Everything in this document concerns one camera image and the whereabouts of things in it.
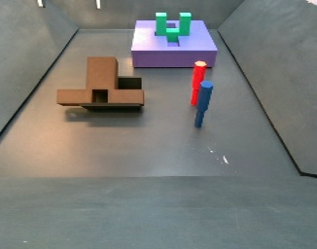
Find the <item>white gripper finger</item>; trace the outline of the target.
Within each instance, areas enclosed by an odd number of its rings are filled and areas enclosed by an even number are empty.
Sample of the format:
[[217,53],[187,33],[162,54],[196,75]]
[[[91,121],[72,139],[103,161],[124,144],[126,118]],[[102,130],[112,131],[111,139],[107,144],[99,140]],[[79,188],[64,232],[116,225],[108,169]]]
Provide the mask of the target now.
[[95,0],[95,4],[96,4],[96,9],[100,10],[102,9],[102,0]]
[[36,0],[39,8],[44,8],[44,0]]

